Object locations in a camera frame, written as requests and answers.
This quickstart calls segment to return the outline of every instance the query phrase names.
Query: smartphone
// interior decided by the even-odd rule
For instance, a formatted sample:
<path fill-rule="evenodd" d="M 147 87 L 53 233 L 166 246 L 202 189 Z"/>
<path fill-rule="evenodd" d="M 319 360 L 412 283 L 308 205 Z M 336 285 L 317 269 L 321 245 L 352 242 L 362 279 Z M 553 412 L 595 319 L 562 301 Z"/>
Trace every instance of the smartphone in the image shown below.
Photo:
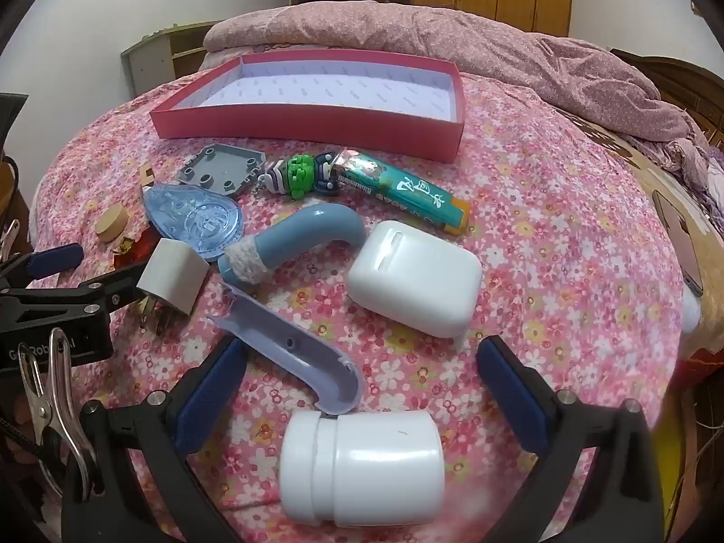
<path fill-rule="evenodd" d="M 694 243 L 691 242 L 689 236 L 689 227 L 686 225 L 681 212 L 658 191 L 654 191 L 653 198 L 659 219 L 666 227 L 666 232 L 669 234 L 671 244 L 676 251 L 676 257 L 683 273 L 683 280 L 696 297 L 701 297 L 704 294 L 704 287 L 701 285 L 701 273 L 699 272 L 699 264 L 696 262 Z"/>

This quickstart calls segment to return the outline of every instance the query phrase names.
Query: metal clip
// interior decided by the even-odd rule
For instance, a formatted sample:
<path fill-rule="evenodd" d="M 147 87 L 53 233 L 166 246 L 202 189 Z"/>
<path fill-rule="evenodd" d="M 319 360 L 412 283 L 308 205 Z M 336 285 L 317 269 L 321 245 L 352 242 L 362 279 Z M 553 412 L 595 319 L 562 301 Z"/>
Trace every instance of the metal clip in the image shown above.
<path fill-rule="evenodd" d="M 55 328 L 51 331 L 46 386 L 41 384 L 38 361 L 26 344 L 19 345 L 17 357 L 33 418 L 35 442 L 42 446 L 46 439 L 51 438 L 49 431 L 55 431 L 62 438 L 81 471 L 82 497 L 86 500 L 93 486 L 95 449 L 88 441 L 75 412 L 70 385 L 70 343 L 63 330 Z M 62 489 L 42 461 L 40 467 L 51 488 L 62 497 Z"/>
<path fill-rule="evenodd" d="M 15 243 L 15 238 L 19 230 L 20 221 L 14 219 L 10 223 L 10 226 L 7 227 L 7 230 L 2 233 L 2 237 L 0 237 L 0 263 L 5 263 L 10 259 L 10 250 L 12 249 L 12 244 Z"/>

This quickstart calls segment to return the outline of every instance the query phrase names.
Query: floral bedsheet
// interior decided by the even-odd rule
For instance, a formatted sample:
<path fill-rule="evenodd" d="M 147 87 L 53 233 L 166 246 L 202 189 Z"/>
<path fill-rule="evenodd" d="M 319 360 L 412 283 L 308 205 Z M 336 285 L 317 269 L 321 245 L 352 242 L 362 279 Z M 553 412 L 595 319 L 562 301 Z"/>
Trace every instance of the floral bedsheet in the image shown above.
<path fill-rule="evenodd" d="M 149 111 L 191 81 L 161 86 L 102 116 L 59 154 L 34 205 L 37 249 L 77 242 L 86 250 L 72 274 L 42 284 L 75 286 L 111 268 L 112 244 L 93 225 L 113 203 L 128 209 L 128 236 L 147 226 L 138 168 L 150 161 L 170 181 L 209 139 L 159 140 Z M 468 334 L 432 339 L 355 305 L 345 292 L 353 254 L 343 243 L 311 250 L 274 272 L 258 298 L 285 319 L 349 352 L 363 371 L 360 410 L 427 410 L 439 427 L 447 469 L 444 509 L 433 524 L 390 529 L 299 526 L 280 508 L 276 467 L 285 426 L 314 394 L 261 355 L 252 357 L 233 404 L 191 463 L 209 495 L 249 542 L 477 542 L 501 515 L 534 463 L 523 452 L 475 368 L 479 340 L 504 337 L 550 386 L 585 402 L 618 405 L 638 398 L 653 424 L 676 362 L 682 280 L 676 255 L 653 207 L 627 168 L 532 90 L 463 74 L 468 114 L 452 165 L 380 155 L 472 202 L 468 233 L 448 238 L 472 251 L 484 280 Z M 337 150 L 323 144 L 222 139 L 267 157 Z M 308 198 L 305 203 L 320 201 Z M 335 201 L 368 227 L 410 220 L 372 197 L 344 190 Z M 302 204 L 264 190 L 240 198 L 253 234 Z M 112 316 L 115 354 L 74 369 L 75 396 L 108 405 L 140 402 L 168 390 L 221 337 L 207 318 L 229 297 L 212 268 L 187 320 L 158 337 L 141 332 L 134 306 Z M 591 460 L 584 455 L 550 532 L 573 508 Z M 147 468 L 140 480 L 169 532 Z"/>

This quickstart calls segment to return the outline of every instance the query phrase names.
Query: green toy face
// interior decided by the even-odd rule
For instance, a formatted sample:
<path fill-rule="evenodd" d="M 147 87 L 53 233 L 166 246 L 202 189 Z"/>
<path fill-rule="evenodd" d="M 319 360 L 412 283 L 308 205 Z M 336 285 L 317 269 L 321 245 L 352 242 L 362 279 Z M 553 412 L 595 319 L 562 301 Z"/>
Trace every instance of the green toy face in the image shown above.
<path fill-rule="evenodd" d="M 303 197 L 314 187 L 314 159 L 311 155 L 294 155 L 287 162 L 287 180 L 290 194 Z"/>

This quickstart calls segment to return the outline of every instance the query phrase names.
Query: wooden headboard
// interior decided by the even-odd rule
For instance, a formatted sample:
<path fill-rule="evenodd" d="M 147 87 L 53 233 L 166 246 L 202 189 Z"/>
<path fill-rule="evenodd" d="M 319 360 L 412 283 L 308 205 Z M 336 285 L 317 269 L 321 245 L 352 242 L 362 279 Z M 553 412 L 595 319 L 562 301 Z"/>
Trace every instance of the wooden headboard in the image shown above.
<path fill-rule="evenodd" d="M 611 52 L 651 79 L 661 98 L 686 110 L 712 147 L 724 151 L 724 79 L 692 63 L 668 57 Z"/>

